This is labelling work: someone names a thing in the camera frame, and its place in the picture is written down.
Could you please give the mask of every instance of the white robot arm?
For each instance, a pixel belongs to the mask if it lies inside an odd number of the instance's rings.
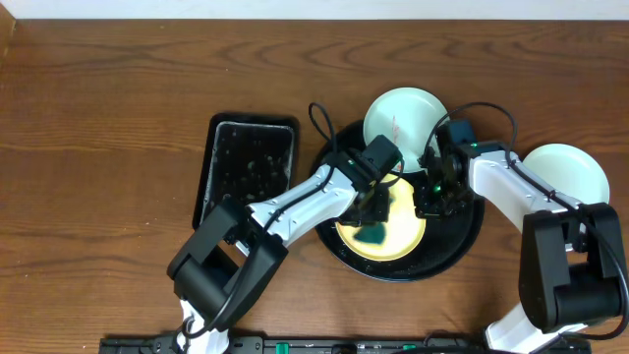
[[[581,209],[597,228],[606,228],[613,237],[607,241],[619,247],[615,256],[625,264],[613,209],[607,205],[583,208],[579,201],[558,192],[550,198],[539,186],[552,188],[524,167],[515,153],[511,152],[510,159],[520,173],[510,168],[499,145],[470,143],[475,138],[469,134],[452,134],[452,130],[471,130],[460,124],[465,123],[448,123],[437,132],[442,158],[439,163],[429,159],[428,176],[431,183],[443,187],[442,193],[418,213],[447,217],[457,207],[465,207],[466,198],[485,198],[523,233],[522,303],[487,328],[488,347],[530,353],[562,332],[620,315],[624,300],[618,279],[622,274],[611,266],[610,255],[589,245],[593,255],[589,267],[568,266],[565,260],[565,252],[572,247],[585,247],[585,230],[572,218],[568,205]],[[465,143],[452,137],[464,137]],[[182,348],[187,347],[190,354],[224,350],[218,344],[226,342],[227,329],[256,301],[286,256],[286,248],[319,223],[370,204],[375,186],[400,158],[397,148],[392,152],[391,142],[379,140],[378,144],[358,157],[341,154],[332,164],[335,168],[323,164],[314,176],[279,197],[248,208],[226,201],[211,212],[168,267],[182,306],[189,308],[184,315],[186,335],[178,338]],[[378,156],[373,161],[375,150]],[[237,268],[220,251],[217,243],[221,240],[236,244],[248,256],[242,267]],[[622,270],[626,277],[626,268]]]

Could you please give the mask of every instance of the wood grain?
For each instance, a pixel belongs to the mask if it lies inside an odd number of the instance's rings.
[[[2,62],[7,56],[9,39],[11,39],[15,22],[16,20],[13,16],[0,4],[0,67],[2,67]]]
[[[95,353],[106,334],[179,325],[165,269],[191,234],[208,120],[224,110],[298,117],[301,181],[322,146],[313,100],[337,129],[396,87],[428,89],[447,107],[500,103],[519,119],[519,153],[546,143],[590,153],[629,229],[628,33],[583,22],[18,22],[0,72],[2,351]],[[493,112],[466,116],[482,139],[510,134]],[[517,303],[519,250],[488,206],[457,266],[389,284],[346,268],[311,232],[238,327],[477,330]],[[624,353],[629,337],[594,345]]]

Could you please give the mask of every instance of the black plate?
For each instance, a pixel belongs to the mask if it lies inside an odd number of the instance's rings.
[[[339,149],[363,150],[363,121],[355,122],[337,135]],[[326,145],[316,157],[311,173],[315,173],[323,157],[330,152]],[[404,174],[412,182],[417,174]],[[465,212],[447,219],[429,219],[420,244],[408,255],[389,262],[368,260],[350,250],[343,242],[333,221],[325,221],[316,227],[323,244],[345,265],[359,273],[386,281],[414,281],[437,275],[454,266],[476,241],[485,202],[474,202]]]

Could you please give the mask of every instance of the yellow plate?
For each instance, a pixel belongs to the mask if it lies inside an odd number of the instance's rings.
[[[396,176],[387,174],[383,182],[391,181]],[[377,245],[358,241],[354,236],[361,227],[345,226],[338,222],[336,230],[350,250],[372,261],[393,261],[409,254],[422,241],[426,230],[426,220],[415,216],[413,186],[400,179],[389,188],[389,219],[384,224],[384,241]]]

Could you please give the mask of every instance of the green connector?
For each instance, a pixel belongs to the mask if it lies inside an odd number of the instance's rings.
[[[277,343],[275,345],[275,354],[288,354],[288,343]]]

